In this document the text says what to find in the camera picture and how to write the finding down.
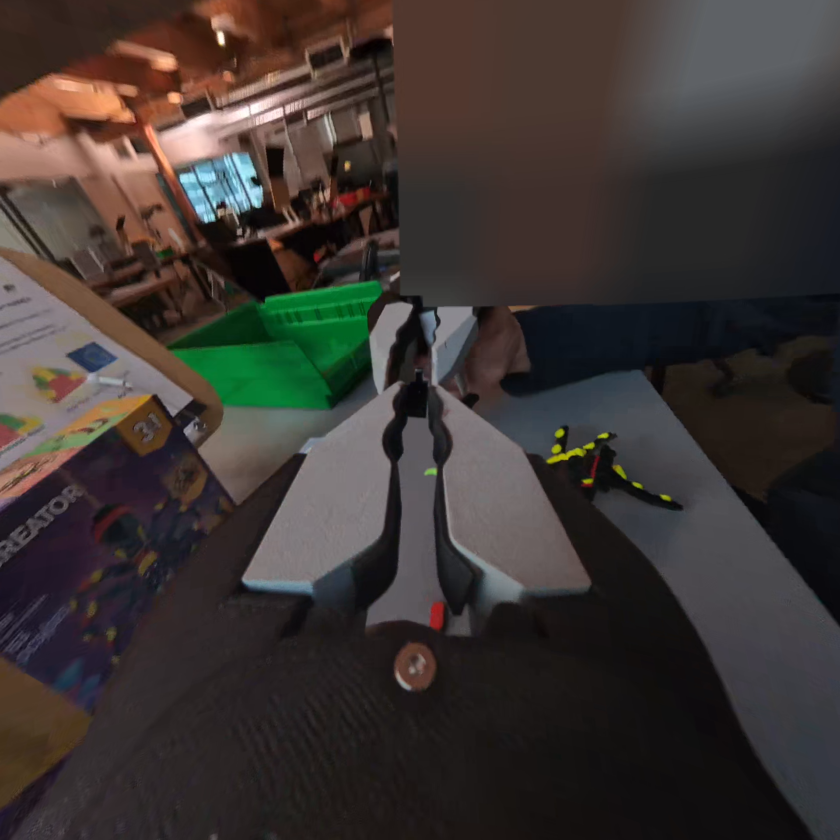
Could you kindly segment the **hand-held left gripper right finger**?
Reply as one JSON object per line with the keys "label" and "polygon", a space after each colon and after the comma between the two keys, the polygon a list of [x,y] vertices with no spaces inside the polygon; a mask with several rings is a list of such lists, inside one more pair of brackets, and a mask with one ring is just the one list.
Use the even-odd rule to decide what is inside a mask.
{"label": "hand-held left gripper right finger", "polygon": [[445,633],[478,634],[500,604],[589,593],[592,579],[522,447],[434,385],[428,423]]}

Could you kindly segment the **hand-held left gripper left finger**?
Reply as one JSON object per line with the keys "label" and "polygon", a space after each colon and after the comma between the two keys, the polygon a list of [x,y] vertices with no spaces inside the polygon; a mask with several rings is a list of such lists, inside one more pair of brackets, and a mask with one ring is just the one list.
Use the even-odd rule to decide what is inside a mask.
{"label": "hand-held left gripper left finger", "polygon": [[375,546],[399,532],[387,523],[389,511],[401,516],[400,482],[383,439],[401,389],[387,388],[303,456],[243,572],[246,590],[308,596],[319,606],[354,613],[387,588],[364,576]]}

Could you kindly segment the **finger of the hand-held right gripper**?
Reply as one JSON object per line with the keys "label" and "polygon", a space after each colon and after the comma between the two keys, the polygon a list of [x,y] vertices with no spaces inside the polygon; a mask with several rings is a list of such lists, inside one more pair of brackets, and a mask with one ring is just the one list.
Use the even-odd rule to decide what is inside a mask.
{"label": "finger of the hand-held right gripper", "polygon": [[378,395],[424,368],[424,334],[414,301],[378,298],[369,310],[371,370]]}
{"label": "finger of the hand-held right gripper", "polygon": [[474,308],[424,308],[419,314],[430,385],[458,377],[478,335]]}

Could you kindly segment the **person's right forearm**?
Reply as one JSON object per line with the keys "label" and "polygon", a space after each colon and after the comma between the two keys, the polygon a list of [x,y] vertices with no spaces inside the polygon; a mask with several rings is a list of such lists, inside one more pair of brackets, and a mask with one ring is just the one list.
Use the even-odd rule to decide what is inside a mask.
{"label": "person's right forearm", "polygon": [[628,305],[540,307],[514,315],[530,371],[501,388],[525,396],[612,372],[773,355],[805,335],[832,337],[838,295]]}

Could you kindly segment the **black and yellow lego model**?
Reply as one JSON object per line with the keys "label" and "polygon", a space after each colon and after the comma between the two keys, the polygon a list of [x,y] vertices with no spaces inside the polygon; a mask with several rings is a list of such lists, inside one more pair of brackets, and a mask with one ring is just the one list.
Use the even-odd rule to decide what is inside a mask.
{"label": "black and yellow lego model", "polygon": [[614,433],[598,434],[581,446],[571,445],[569,426],[558,427],[553,437],[546,465],[554,471],[563,471],[587,501],[594,502],[599,496],[616,491],[653,508],[684,510],[683,505],[671,496],[652,492],[628,477],[616,460]]}

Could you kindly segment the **purple lego box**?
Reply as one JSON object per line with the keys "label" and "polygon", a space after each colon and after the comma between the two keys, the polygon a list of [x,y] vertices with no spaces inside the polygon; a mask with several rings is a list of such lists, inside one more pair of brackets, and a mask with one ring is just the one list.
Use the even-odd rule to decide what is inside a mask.
{"label": "purple lego box", "polygon": [[85,712],[235,504],[153,395],[79,416],[1,477],[1,652]]}

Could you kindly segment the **person's right hand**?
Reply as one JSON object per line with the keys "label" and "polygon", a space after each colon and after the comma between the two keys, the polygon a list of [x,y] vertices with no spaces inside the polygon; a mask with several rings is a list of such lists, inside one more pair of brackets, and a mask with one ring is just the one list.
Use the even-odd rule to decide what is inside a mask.
{"label": "person's right hand", "polygon": [[461,375],[465,394],[481,398],[510,375],[529,374],[532,365],[520,322],[509,308],[478,308],[476,317],[478,333]]}

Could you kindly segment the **green plastic bin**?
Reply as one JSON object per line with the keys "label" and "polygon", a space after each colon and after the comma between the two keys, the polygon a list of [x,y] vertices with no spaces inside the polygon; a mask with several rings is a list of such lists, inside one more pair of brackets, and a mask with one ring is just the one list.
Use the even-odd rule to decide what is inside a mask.
{"label": "green plastic bin", "polygon": [[371,372],[378,281],[251,302],[169,345],[225,406],[328,410]]}

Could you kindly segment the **bright window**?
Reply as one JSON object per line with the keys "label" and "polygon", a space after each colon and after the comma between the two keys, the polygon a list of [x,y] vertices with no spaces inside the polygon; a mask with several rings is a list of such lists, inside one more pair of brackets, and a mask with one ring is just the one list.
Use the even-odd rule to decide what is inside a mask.
{"label": "bright window", "polygon": [[237,215],[263,206],[264,189],[247,152],[185,164],[177,167],[175,173],[201,223],[217,220],[220,203]]}

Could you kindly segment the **wooden board with printed sheet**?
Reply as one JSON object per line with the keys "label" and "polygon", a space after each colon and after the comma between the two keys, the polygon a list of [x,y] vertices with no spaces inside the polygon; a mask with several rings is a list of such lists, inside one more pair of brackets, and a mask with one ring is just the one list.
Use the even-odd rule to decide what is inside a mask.
{"label": "wooden board with printed sheet", "polygon": [[223,422],[214,388],[156,338],[63,269],[2,248],[2,467],[90,410],[139,396],[203,424],[198,444]]}

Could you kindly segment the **yellow cardboard box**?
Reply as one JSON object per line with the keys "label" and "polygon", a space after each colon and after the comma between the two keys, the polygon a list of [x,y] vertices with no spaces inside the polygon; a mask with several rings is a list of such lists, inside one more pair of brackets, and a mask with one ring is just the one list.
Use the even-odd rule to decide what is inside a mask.
{"label": "yellow cardboard box", "polygon": [[88,733],[91,715],[1,659],[1,806],[47,780]]}

